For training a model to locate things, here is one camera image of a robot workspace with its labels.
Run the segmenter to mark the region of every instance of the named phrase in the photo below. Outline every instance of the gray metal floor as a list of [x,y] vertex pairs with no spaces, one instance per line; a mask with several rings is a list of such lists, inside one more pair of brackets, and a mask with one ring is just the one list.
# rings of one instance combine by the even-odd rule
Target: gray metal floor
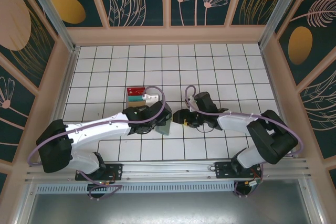
[[37,195],[28,223],[38,224],[305,224],[310,223],[294,180],[265,181],[248,198],[232,192]]

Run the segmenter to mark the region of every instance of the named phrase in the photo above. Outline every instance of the enclosure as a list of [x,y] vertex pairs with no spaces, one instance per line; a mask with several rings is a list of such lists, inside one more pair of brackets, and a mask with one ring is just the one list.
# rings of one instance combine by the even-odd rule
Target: enclosure
[[[1,223],[336,220],[335,0],[0,5]],[[171,123],[169,135],[152,130],[83,146],[123,165],[123,189],[101,202],[90,201],[89,183],[76,181],[74,170],[46,174],[27,163],[53,120],[115,115],[128,106],[126,88],[137,86],[159,87],[178,111],[187,108],[189,85],[209,92],[218,108],[275,111],[303,140],[303,152],[265,164],[263,183],[247,198],[209,167],[254,141],[206,124]]]

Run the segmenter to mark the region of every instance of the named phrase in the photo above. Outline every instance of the vent grille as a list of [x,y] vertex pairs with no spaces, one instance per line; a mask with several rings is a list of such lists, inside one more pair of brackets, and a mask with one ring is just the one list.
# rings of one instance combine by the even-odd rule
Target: vent grille
[[[42,184],[37,187],[36,194],[86,194],[88,184]],[[193,183],[134,183],[126,184],[117,192],[134,193],[186,193],[206,191],[233,191],[233,182],[193,182]],[[113,188],[99,188],[92,193],[110,192]]]

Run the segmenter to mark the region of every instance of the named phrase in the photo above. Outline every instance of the red object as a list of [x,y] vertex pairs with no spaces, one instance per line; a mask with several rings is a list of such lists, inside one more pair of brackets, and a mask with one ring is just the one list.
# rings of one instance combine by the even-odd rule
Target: red object
[[142,95],[145,91],[145,87],[127,88],[127,94],[129,96]]

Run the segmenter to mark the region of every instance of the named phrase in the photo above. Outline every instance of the white grid tile floor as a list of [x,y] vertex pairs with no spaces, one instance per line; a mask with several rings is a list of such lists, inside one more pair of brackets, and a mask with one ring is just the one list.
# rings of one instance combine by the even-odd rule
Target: white grid tile floor
[[[87,122],[121,112],[125,87],[131,86],[162,88],[175,112],[186,108],[182,101],[189,84],[209,92],[221,108],[278,113],[257,44],[98,46],[80,49],[63,120]],[[169,136],[151,131],[111,137],[83,150],[117,162],[231,158],[253,145],[243,133],[211,131],[207,125],[199,130],[172,123]]]

